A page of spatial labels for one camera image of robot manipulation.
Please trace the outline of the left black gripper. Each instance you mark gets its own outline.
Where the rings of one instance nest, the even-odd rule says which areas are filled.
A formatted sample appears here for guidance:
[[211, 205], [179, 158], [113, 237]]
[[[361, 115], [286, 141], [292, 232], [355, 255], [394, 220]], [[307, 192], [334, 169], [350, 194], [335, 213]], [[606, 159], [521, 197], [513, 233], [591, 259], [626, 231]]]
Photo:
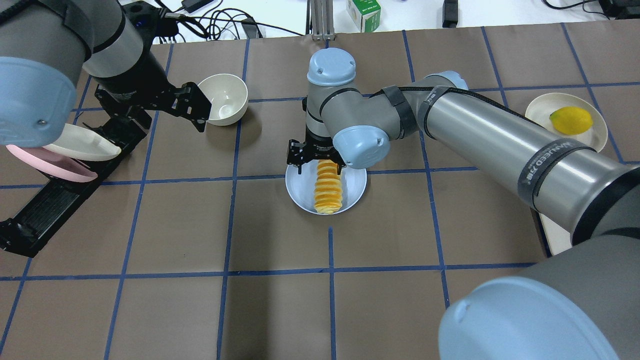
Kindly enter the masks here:
[[110, 116], [127, 116], [131, 109], [162, 111], [190, 121], [199, 133], [205, 132], [211, 101], [194, 82], [176, 88], [158, 64], [94, 79], [99, 84], [94, 95]]

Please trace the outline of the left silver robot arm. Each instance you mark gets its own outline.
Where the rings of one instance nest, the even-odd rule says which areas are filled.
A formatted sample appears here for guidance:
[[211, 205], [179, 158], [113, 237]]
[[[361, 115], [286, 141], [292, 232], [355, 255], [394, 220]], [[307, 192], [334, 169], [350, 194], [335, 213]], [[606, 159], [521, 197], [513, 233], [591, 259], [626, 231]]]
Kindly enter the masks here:
[[172, 85], [150, 48], [165, 21], [186, 17], [144, 1], [1, 2], [1, 144], [43, 147], [61, 137], [82, 72], [123, 111], [162, 111], [203, 132], [211, 103], [194, 82]]

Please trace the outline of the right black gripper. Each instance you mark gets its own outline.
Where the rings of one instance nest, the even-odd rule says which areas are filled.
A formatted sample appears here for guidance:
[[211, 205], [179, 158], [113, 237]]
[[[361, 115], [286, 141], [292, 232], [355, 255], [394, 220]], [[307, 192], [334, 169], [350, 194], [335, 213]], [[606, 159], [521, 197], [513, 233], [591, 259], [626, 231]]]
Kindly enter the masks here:
[[346, 164], [328, 136], [318, 136], [311, 131], [305, 132], [304, 141], [290, 139], [288, 142], [287, 162], [297, 169], [297, 174], [303, 173], [304, 164], [314, 160], [329, 160], [336, 166], [336, 174], [340, 176]]

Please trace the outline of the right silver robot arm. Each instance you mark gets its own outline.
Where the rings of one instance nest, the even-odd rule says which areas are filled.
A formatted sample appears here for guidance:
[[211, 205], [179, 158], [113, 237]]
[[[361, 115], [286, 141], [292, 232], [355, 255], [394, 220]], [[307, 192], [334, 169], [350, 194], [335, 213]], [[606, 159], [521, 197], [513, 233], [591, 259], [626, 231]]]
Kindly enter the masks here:
[[572, 236], [570, 249], [451, 304], [439, 324], [439, 357], [637, 360], [639, 169], [469, 91], [455, 71], [364, 98], [355, 69], [341, 48], [311, 56], [306, 139], [290, 141], [288, 164], [330, 159], [367, 169], [391, 141], [421, 130]]

